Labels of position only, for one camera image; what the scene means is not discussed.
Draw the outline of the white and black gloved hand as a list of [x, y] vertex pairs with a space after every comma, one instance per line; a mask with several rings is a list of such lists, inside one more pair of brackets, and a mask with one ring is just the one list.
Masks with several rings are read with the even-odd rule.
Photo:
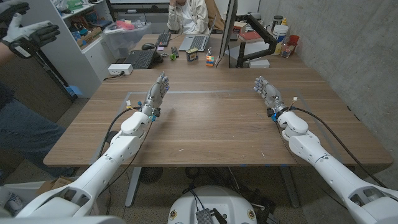
[[2, 38], [5, 44], [10, 44], [19, 39], [25, 39], [41, 48], [53, 42], [60, 34], [59, 26], [50, 21], [38, 22], [29, 26], [21, 27], [22, 15], [15, 13], [9, 24], [7, 34]]

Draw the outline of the black gloved hand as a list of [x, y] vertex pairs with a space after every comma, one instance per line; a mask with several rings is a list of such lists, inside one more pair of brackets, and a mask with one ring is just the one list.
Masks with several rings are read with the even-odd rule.
[[20, 22], [22, 15], [30, 9], [29, 3], [20, 0], [1, 1], [1, 23]]

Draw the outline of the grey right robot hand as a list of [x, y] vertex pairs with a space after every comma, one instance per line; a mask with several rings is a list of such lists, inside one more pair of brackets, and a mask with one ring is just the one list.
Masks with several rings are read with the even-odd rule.
[[283, 102], [280, 91], [271, 85], [264, 77], [260, 76], [255, 79], [254, 91], [261, 96], [267, 108], [272, 110], [276, 117], [287, 110], [288, 107]]

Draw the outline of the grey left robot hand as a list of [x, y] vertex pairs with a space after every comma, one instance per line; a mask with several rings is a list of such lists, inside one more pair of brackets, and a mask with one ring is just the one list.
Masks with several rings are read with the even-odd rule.
[[165, 72], [162, 71], [155, 83], [147, 92], [144, 103], [141, 107], [141, 112], [150, 116], [156, 108], [160, 107], [169, 88], [169, 78], [165, 75]]

